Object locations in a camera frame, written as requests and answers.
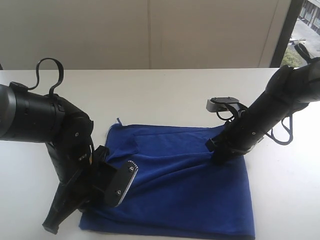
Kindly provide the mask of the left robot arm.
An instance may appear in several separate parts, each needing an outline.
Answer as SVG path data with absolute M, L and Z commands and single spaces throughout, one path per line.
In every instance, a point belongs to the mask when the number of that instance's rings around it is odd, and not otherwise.
M 59 184 L 42 225 L 57 234 L 69 215 L 103 196 L 117 169 L 105 161 L 107 147 L 94 147 L 90 117 L 54 90 L 40 95 L 18 82 L 1 85 L 0 138 L 45 144 Z

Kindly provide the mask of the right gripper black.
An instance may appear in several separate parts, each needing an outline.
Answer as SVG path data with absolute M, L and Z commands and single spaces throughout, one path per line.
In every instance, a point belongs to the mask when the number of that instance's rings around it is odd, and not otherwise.
M 237 119 L 226 123 L 222 132 L 209 138 L 205 146 L 215 164 L 224 164 L 249 153 L 264 135 L 252 121 Z

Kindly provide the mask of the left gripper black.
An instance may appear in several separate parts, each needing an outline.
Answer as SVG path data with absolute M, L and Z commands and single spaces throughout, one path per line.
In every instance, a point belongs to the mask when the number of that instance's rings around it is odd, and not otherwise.
M 54 235 L 59 225 L 75 210 L 85 211 L 89 204 L 101 198 L 115 175 L 115 167 L 105 162 L 109 148 L 100 145 L 91 155 L 83 155 L 75 162 L 62 162 L 62 153 L 52 159 L 59 185 L 43 228 Z

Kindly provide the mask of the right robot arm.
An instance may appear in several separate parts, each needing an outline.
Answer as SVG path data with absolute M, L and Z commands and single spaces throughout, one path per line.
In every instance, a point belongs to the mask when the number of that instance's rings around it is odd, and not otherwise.
M 311 57 L 302 43 L 295 44 L 294 49 L 306 65 L 280 67 L 249 107 L 234 97 L 207 100 L 206 109 L 210 113 L 232 114 L 223 119 L 222 132 L 205 143 L 216 164 L 246 155 L 265 136 L 282 146 L 293 141 L 293 114 L 320 100 L 319 57 Z

